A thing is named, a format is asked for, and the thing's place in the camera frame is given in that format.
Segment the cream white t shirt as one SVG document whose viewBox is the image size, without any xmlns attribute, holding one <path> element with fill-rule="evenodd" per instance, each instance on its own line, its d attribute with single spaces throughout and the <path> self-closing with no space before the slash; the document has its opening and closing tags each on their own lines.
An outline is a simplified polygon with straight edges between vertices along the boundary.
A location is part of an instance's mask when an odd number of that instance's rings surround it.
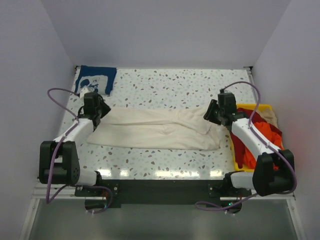
<svg viewBox="0 0 320 240">
<path fill-rule="evenodd" d="M 217 150 L 217 126 L 203 107 L 186 109 L 113 107 L 91 133 L 89 144 L 138 149 Z"/>
</svg>

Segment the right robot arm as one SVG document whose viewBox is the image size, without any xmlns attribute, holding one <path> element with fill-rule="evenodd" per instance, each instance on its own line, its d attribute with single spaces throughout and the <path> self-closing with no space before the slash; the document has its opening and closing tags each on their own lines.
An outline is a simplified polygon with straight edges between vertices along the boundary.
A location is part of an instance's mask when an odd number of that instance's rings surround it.
<svg viewBox="0 0 320 240">
<path fill-rule="evenodd" d="M 223 192 L 230 197 L 241 189 L 254 190 L 260 196 L 289 194 L 297 187 L 294 155 L 272 143 L 255 126 L 251 115 L 238 111 L 235 95 L 221 90 L 217 99 L 211 100 L 204 119 L 224 126 L 237 137 L 253 156 L 252 172 L 238 170 L 224 177 Z"/>
</svg>

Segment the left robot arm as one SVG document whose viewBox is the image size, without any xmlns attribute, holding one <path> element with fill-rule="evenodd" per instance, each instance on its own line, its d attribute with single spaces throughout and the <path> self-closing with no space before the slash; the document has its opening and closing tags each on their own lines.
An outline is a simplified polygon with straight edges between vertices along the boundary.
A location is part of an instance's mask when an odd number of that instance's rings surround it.
<svg viewBox="0 0 320 240">
<path fill-rule="evenodd" d="M 99 196 L 104 184 L 94 170 L 81 170 L 77 148 L 92 134 L 111 108 L 97 92 L 81 93 L 83 106 L 74 123 L 64 133 L 40 145 L 38 178 L 42 184 L 86 186 Z"/>
</svg>

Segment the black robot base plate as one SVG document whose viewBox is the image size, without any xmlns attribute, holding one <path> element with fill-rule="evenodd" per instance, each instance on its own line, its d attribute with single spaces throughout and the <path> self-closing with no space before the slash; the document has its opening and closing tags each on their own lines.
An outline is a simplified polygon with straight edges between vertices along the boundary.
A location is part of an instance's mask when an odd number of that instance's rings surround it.
<svg viewBox="0 0 320 240">
<path fill-rule="evenodd" d="M 95 186 L 76 186 L 74 195 L 85 198 L 87 210 L 121 208 L 123 205 L 194 205 L 219 207 L 251 195 L 245 188 L 232 188 L 224 180 L 106 180 Z"/>
</svg>

